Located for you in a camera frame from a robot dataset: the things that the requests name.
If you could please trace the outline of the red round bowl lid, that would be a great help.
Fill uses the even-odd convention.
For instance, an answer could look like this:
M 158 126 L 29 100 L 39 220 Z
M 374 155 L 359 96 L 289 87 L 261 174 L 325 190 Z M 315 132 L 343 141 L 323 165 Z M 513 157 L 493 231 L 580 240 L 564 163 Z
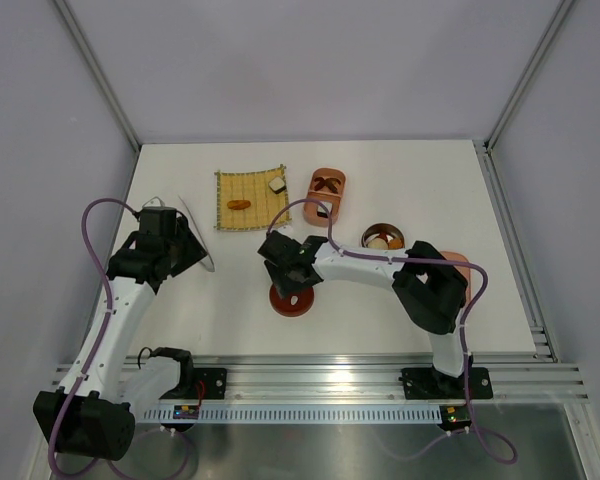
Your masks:
M 274 286 L 269 289 L 271 307 L 276 313 L 284 317 L 293 318 L 304 315 L 313 306 L 314 299 L 315 294 L 312 287 L 286 297 L 281 297 Z

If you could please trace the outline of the round white rice ball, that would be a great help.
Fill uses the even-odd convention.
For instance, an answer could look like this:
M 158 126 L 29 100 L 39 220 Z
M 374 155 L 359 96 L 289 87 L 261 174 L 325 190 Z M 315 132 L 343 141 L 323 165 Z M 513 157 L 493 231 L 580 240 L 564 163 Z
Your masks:
M 367 243 L 369 249 L 375 250 L 387 250 L 388 242 L 380 237 L 375 237 Z

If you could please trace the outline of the pink lunch box lid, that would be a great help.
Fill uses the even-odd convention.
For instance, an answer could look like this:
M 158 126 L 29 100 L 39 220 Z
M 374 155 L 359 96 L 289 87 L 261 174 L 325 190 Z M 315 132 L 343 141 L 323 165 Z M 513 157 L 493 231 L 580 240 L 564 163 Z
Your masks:
M 466 266 L 466 263 L 468 263 L 469 260 L 464 255 L 452 251 L 441 251 L 441 255 L 448 261 L 455 261 L 460 263 L 458 265 L 455 265 L 455 268 L 467 281 L 465 297 L 466 302 L 469 302 L 472 297 L 471 269 Z

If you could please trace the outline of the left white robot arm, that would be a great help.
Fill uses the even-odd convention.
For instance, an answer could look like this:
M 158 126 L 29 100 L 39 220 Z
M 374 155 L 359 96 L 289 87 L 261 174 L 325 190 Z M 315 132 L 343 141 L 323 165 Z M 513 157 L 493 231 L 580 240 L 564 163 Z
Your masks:
M 136 230 L 108 263 L 95 264 L 104 300 L 78 356 L 59 386 L 39 392 L 33 404 L 51 464 L 59 453 L 119 460 L 137 418 L 161 397 L 205 393 L 191 353 L 177 348 L 154 349 L 133 377 L 120 380 L 139 323 L 162 284 L 208 255 L 180 210 L 146 204 L 131 214 Z

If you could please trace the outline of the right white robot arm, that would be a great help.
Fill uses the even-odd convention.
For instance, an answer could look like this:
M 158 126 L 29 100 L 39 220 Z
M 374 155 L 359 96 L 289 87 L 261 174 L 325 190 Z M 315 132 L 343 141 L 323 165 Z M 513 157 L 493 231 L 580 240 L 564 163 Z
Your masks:
M 299 242 L 278 231 L 258 249 L 277 294 L 298 295 L 325 281 L 348 281 L 393 292 L 407 318 L 429 336 L 432 366 L 402 372 L 407 397 L 458 399 L 470 377 L 460 339 L 468 280 L 431 244 L 417 241 L 393 254 L 346 249 L 324 236 Z

